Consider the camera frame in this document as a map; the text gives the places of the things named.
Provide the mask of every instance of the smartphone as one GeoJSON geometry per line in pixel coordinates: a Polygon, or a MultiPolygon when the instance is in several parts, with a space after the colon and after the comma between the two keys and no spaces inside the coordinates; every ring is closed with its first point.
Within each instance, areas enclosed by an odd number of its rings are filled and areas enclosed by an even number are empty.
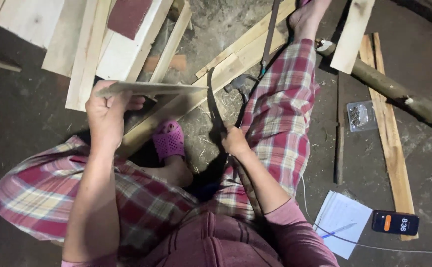
{"type": "Polygon", "coordinates": [[[395,211],[374,210],[371,229],[381,233],[415,236],[419,230],[419,216],[395,211]]]}

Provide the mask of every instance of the concrete floor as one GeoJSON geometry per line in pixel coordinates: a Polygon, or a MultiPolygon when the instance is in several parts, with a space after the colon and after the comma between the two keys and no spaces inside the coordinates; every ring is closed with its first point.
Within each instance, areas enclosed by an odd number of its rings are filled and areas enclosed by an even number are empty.
{"type": "MultiPolygon", "coordinates": [[[[168,82],[195,80],[194,73],[241,36],[271,9],[271,0],[192,0],[194,32],[187,32],[179,54],[188,69],[169,71],[168,82]]],[[[323,18],[319,37],[331,39],[347,0],[333,0],[323,18]]],[[[385,71],[419,95],[432,100],[432,23],[389,0],[377,0],[367,32],[379,32],[385,71]]],[[[156,43],[152,53],[161,45],[156,43]]],[[[41,70],[45,51],[0,28],[0,54],[23,67],[13,73],[0,69],[0,178],[23,159],[50,148],[85,129],[82,112],[64,109],[69,79],[41,70]]],[[[258,66],[249,72],[257,74],[258,66]]],[[[347,133],[345,183],[336,186],[333,158],[338,78],[317,70],[322,90],[317,96],[309,132],[312,152],[304,174],[310,216],[314,218],[328,190],[341,192],[373,209],[394,209],[378,131],[347,133]]],[[[365,86],[354,78],[342,80],[347,102],[368,100],[365,86]]],[[[241,105],[237,93],[217,95],[226,108],[223,117],[235,121],[241,105]]],[[[368,223],[360,242],[391,248],[432,250],[432,129],[404,111],[395,109],[416,213],[421,224],[418,240],[400,242],[398,236],[375,233],[368,223]]],[[[194,173],[203,173],[217,155],[208,143],[210,121],[204,108],[181,120],[194,173]]],[[[302,190],[297,200],[302,204],[302,190]]],[[[342,266],[432,266],[432,255],[406,254],[356,247],[342,266]]],[[[59,266],[61,250],[34,240],[0,218],[0,266],[59,266]]]]}

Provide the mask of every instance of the plaid pajama pants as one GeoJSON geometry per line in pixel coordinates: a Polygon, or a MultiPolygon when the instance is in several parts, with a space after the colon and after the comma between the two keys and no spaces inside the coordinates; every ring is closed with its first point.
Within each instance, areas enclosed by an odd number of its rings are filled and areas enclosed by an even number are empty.
{"type": "MultiPolygon", "coordinates": [[[[315,94],[311,40],[291,44],[274,61],[244,111],[241,128],[272,176],[292,196],[310,153],[307,138],[315,94]]],[[[77,137],[32,156],[0,180],[0,215],[38,240],[63,241],[89,155],[77,137]]],[[[210,210],[248,221],[254,212],[232,167],[207,203],[115,158],[121,249],[145,255],[181,222],[210,210]]]]}

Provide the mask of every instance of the pen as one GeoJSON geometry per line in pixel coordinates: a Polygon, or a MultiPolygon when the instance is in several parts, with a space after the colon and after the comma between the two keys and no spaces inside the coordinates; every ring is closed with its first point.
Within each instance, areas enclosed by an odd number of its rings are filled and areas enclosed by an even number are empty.
{"type": "MultiPolygon", "coordinates": [[[[331,234],[334,235],[336,233],[343,232],[344,230],[350,229],[351,227],[353,227],[355,225],[356,225],[356,223],[352,223],[352,224],[349,224],[347,226],[343,226],[343,227],[341,227],[339,229],[334,230],[333,232],[331,232],[331,234]]],[[[322,236],[321,238],[325,239],[325,238],[327,238],[329,236],[332,236],[332,235],[326,234],[326,235],[322,236]]]]}

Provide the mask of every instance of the paper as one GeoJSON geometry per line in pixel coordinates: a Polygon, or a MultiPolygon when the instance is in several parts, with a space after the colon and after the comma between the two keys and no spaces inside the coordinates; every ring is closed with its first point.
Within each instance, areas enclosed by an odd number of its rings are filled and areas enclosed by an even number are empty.
{"type": "MultiPolygon", "coordinates": [[[[340,193],[329,191],[323,205],[321,205],[315,223],[328,232],[355,223],[352,227],[335,233],[335,235],[350,241],[358,242],[372,212],[372,209],[355,200],[345,197],[340,193]]],[[[320,236],[326,235],[326,233],[318,227],[313,226],[313,228],[320,236]]],[[[333,236],[326,237],[323,241],[333,253],[345,259],[350,258],[351,252],[353,252],[355,248],[355,244],[333,236]]]]}

